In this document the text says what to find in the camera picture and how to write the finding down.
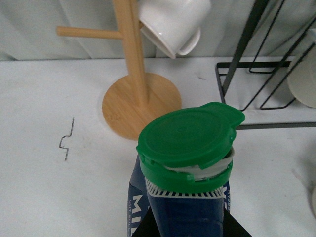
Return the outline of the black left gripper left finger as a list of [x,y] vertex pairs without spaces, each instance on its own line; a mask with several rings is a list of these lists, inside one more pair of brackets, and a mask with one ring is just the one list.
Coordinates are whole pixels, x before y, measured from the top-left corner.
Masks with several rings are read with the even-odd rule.
[[158,237],[158,227],[151,209],[148,209],[133,237]]

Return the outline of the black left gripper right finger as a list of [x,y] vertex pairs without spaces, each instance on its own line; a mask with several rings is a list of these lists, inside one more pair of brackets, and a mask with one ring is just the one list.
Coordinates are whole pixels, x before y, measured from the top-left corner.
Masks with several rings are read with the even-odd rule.
[[224,209],[223,237],[252,237],[252,235]]

